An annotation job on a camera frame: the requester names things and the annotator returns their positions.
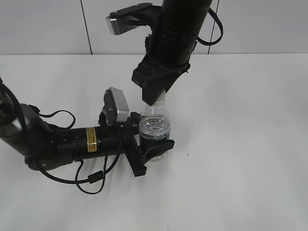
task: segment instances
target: white tabletop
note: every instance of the white tabletop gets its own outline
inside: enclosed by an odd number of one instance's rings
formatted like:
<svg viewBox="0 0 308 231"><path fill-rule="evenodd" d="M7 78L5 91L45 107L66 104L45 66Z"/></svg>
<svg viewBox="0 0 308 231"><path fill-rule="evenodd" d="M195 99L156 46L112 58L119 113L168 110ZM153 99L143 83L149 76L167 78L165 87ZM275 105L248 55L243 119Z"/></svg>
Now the white tabletop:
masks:
<svg viewBox="0 0 308 231"><path fill-rule="evenodd" d="M67 109L75 127L92 127L110 86L131 111L143 108L130 80L141 59L0 56L0 75L20 102ZM308 54L195 55L191 64L167 94L175 148L145 177L123 156L103 192L86 195L28 169L1 141L0 230L307 231ZM78 165L51 173L73 179ZM80 178L102 167L89 160Z"/></svg>

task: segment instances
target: black robotic arm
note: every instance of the black robotic arm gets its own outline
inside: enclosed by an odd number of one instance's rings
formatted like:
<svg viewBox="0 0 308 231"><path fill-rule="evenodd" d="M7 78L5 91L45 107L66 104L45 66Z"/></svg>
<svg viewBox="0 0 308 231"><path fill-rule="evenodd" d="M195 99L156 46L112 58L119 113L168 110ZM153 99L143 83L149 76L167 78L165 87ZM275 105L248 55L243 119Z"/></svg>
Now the black robotic arm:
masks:
<svg viewBox="0 0 308 231"><path fill-rule="evenodd" d="M222 24L209 8L212 0L164 0L162 7L150 3L137 4L107 17L111 31L118 35L138 26L150 26L152 35L145 40L146 56L134 70L132 80L142 88L142 99L152 105L162 91L168 91L180 75L190 68L189 59L197 41L204 45L198 35L207 12ZM14 94L0 79L0 138L25 158L32 170L38 170L46 177L66 184L76 184L89 194L99 193L108 172L125 154L134 176L146 173L145 164L174 146L173 140L145 140L138 145L135 135L139 133L140 114L129 114L129 108L121 90L109 88L104 95L104 107L99 116L99 126L92 128L60 128L44 122L37 107L20 104ZM107 167L108 156L115 155ZM105 157L103 170L78 180L78 173L84 159ZM52 176L47 171L60 166L81 163L74 180ZM80 184L103 180L98 192L84 191Z"/></svg>

